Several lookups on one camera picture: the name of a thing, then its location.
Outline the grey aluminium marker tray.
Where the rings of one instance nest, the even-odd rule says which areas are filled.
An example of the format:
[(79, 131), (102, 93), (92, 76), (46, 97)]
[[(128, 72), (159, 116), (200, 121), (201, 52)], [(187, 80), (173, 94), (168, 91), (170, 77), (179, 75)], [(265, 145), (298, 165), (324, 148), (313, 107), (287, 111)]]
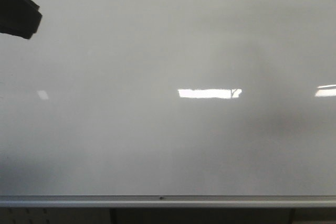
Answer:
[(8, 208), (334, 208), (335, 195), (7, 195)]

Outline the white whiteboard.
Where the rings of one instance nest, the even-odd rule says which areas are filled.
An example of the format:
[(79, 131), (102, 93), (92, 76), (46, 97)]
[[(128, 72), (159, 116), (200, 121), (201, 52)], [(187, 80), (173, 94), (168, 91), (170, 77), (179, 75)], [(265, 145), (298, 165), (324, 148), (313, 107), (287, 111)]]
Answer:
[(2, 195), (335, 194), (335, 0), (34, 1)]

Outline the dark whiteboard stand frame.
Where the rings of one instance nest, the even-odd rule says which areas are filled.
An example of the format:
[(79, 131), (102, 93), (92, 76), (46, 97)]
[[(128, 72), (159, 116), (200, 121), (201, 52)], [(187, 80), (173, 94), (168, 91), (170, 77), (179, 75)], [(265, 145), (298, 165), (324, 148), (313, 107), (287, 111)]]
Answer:
[(1, 208), (1, 223), (335, 223), (335, 208)]

